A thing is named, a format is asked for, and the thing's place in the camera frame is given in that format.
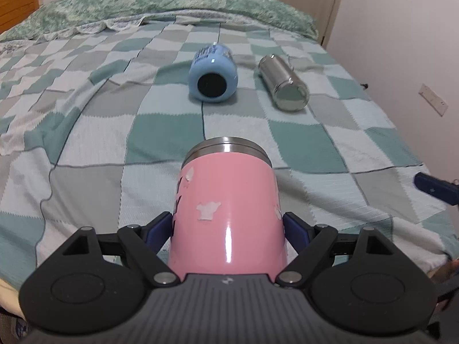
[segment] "wooden headboard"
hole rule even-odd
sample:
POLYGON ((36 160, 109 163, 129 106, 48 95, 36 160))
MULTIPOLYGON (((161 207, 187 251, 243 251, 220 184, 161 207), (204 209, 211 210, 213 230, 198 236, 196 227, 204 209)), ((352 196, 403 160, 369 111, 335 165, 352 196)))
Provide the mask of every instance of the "wooden headboard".
POLYGON ((38 7, 38 0, 0 0, 0 33, 22 22, 38 7))

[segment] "wall outlet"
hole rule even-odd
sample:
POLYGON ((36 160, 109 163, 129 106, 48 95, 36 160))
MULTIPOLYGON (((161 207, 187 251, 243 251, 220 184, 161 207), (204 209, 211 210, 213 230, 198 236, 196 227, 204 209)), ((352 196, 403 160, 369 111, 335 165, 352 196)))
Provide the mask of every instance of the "wall outlet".
POLYGON ((445 115, 448 105, 426 84, 422 84, 419 94, 439 113, 440 116, 445 115))

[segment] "blue bottle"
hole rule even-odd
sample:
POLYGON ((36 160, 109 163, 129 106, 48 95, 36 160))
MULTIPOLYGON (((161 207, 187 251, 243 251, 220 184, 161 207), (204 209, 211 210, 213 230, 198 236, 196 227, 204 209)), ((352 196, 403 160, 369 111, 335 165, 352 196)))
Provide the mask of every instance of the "blue bottle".
POLYGON ((203 102, 222 102, 237 89, 237 67, 231 51, 214 43, 196 53, 188 76, 190 94, 203 102))

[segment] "pink bottle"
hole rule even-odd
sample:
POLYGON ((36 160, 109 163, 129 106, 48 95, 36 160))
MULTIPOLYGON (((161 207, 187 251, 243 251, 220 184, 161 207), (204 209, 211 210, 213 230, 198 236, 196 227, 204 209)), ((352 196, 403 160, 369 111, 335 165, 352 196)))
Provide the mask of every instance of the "pink bottle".
POLYGON ((188 273, 269 274, 287 264, 277 182, 257 144, 218 137, 185 157, 178 179, 169 266, 188 273))

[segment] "checkered bedspread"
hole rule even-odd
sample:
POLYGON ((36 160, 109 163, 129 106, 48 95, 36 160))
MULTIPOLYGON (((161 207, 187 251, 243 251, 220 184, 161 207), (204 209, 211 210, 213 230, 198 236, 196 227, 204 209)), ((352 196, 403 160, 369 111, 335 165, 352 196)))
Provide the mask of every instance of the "checkered bedspread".
POLYGON ((425 167, 361 86, 298 35, 156 21, 4 54, 0 81, 0 278, 16 288, 81 226, 115 232, 172 210, 184 155, 216 136, 266 150, 283 211, 346 232, 371 223, 424 270, 459 255, 444 205, 412 185, 425 167), (215 41, 233 51, 239 87, 202 104, 188 70, 215 41), (273 53, 308 85, 304 111, 273 107, 256 72, 273 53))

